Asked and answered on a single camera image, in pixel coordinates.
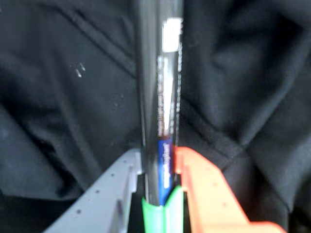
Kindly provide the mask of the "dark slate gripper finger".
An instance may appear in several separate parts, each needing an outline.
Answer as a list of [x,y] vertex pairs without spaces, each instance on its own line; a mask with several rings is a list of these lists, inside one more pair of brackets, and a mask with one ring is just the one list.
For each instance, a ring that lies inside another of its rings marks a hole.
[[142,174],[139,149],[118,158],[45,232],[125,233],[132,194]]

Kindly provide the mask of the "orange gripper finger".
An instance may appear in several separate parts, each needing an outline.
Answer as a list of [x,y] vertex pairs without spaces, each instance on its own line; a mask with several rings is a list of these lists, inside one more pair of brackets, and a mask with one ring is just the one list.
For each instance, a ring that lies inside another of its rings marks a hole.
[[187,193],[193,233],[284,232],[272,222],[251,222],[221,170],[196,151],[178,147],[175,171]]

